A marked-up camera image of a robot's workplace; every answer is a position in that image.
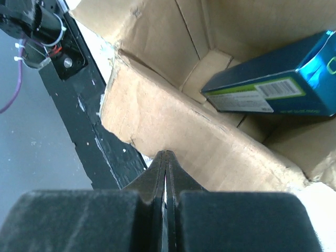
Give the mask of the blue green product box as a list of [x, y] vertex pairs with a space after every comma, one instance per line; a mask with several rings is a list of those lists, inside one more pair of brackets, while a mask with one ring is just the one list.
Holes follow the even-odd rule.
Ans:
[[201, 89], [218, 112], [335, 114], [335, 32], [327, 30], [214, 74]]

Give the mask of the brown cardboard express box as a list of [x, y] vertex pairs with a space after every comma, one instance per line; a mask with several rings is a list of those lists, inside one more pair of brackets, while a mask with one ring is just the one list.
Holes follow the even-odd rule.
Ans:
[[109, 43], [99, 116], [218, 191], [335, 188], [335, 1], [80, 1]]

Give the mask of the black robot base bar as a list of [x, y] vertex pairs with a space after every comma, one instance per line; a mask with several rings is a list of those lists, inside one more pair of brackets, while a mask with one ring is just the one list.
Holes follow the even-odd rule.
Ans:
[[98, 115], [106, 83], [68, 13], [57, 13], [67, 28], [63, 48], [40, 70], [42, 81], [69, 133], [92, 187], [122, 189], [140, 176], [147, 165], [131, 145], [108, 132]]

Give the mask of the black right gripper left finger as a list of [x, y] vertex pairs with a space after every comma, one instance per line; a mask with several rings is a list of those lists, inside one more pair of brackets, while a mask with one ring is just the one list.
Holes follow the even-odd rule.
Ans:
[[23, 194], [1, 227], [1, 251], [166, 251], [165, 155], [122, 190]]

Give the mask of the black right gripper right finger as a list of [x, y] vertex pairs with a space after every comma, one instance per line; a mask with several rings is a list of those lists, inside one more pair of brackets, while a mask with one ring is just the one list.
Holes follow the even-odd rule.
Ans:
[[306, 208], [282, 192], [209, 192], [166, 153], [170, 251], [321, 251]]

